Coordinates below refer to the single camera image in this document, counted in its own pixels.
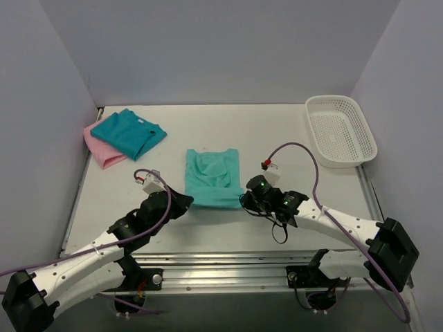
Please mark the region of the mint green t shirt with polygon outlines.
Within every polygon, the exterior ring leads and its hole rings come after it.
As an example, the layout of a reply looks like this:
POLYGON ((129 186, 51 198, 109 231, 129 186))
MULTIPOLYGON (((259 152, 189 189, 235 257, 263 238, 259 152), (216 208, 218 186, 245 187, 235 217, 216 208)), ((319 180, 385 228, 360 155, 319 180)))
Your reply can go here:
POLYGON ((198 152, 188 149, 184 175, 185 193, 194 204, 207 208, 240 208, 244 190, 240 183, 239 152, 198 152))

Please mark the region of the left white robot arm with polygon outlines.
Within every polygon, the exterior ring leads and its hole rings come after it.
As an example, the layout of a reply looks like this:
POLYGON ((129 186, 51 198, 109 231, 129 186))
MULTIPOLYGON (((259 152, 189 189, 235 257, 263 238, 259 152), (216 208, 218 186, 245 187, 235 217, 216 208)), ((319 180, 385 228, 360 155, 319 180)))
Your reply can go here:
POLYGON ((193 201, 175 191, 152 193, 85 246, 85 255, 74 253, 72 259, 14 273, 1 305, 15 330, 45 331, 66 309, 97 293, 137 287, 143 272, 133 251, 169 220, 183 216, 193 201))

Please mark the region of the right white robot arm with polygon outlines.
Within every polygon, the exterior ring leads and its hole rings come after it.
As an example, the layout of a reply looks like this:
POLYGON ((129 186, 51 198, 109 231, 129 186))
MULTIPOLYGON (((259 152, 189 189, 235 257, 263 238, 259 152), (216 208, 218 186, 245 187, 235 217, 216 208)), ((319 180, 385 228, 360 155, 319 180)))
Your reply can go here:
POLYGON ((321 286, 342 277, 370 278, 388 291, 402 292, 419 251, 400 222, 374 221, 330 209, 293 190, 283 192, 264 175, 246 184, 240 199, 248 210, 283 227, 313 230, 352 246, 351 251, 320 249, 307 269, 311 283, 321 286))

